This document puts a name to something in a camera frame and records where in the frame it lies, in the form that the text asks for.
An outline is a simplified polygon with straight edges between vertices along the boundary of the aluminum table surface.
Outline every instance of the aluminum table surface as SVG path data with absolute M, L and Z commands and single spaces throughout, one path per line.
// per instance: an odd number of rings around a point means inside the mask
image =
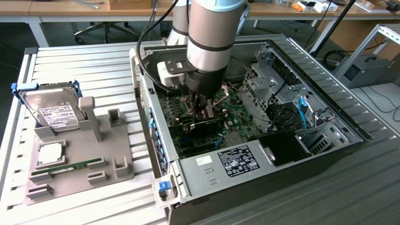
M 353 94 L 342 91 L 327 71 L 282 35 L 242 37 L 273 39 L 353 117 L 373 141 L 307 180 L 267 194 L 195 224 L 395 224 L 400 221 L 400 141 L 390 129 Z M 10 152 L 1 196 L 1 213 L 11 223 L 166 224 L 150 192 L 151 168 L 133 100 L 127 50 L 134 43 L 54 47 L 25 55 L 18 82 L 81 82 L 82 94 L 95 97 L 95 113 L 118 107 L 129 119 L 129 142 L 135 177 L 118 184 L 22 206 L 26 157 L 33 121 L 13 101 L 3 152 Z

